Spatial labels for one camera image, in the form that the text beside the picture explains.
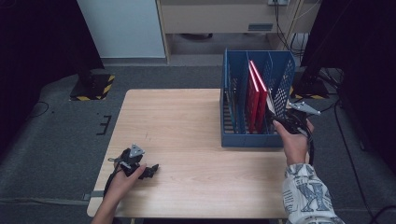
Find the wooden table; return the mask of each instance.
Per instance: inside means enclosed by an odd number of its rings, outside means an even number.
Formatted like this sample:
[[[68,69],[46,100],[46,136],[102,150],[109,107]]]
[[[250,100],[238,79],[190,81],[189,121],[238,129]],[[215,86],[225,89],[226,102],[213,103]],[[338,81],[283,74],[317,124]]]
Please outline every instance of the wooden table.
[[[126,93],[94,190],[113,171],[108,158],[137,144],[141,163],[160,164],[121,201],[117,217],[286,217],[282,148],[223,148],[220,90],[131,90]],[[94,216],[102,198],[91,198]]]

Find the blue storage basket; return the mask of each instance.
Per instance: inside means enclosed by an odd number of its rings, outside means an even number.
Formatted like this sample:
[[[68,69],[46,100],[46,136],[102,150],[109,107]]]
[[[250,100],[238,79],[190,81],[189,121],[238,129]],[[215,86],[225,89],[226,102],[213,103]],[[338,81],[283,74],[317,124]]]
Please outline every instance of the blue storage basket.
[[[245,101],[248,61],[252,60],[273,96],[276,113],[284,116],[294,78],[295,62],[289,51],[225,50],[220,93],[221,145],[223,147],[283,147],[271,124],[263,133],[248,133]]]

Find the white patterned sleeve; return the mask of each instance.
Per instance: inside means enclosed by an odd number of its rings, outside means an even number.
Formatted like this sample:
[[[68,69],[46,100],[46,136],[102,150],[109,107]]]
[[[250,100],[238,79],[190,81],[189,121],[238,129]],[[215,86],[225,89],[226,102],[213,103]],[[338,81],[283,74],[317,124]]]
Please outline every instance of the white patterned sleeve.
[[[329,190],[311,165],[293,164],[286,169],[285,176],[283,204],[289,215],[287,224],[345,224],[334,213]]]

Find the electrical outlet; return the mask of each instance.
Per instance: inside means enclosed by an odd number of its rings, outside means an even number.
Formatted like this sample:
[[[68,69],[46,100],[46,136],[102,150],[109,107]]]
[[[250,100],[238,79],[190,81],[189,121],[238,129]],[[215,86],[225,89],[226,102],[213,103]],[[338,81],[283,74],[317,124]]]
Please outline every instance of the electrical outlet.
[[[289,1],[290,0],[268,0],[268,6],[274,6],[275,2],[277,2],[279,6],[287,6]]]

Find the white panel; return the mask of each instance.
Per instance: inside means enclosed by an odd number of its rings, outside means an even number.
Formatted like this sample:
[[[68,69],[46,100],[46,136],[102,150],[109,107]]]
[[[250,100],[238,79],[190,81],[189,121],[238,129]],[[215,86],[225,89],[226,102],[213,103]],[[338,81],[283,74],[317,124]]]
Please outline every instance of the white panel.
[[[155,0],[78,0],[102,58],[164,58]]]

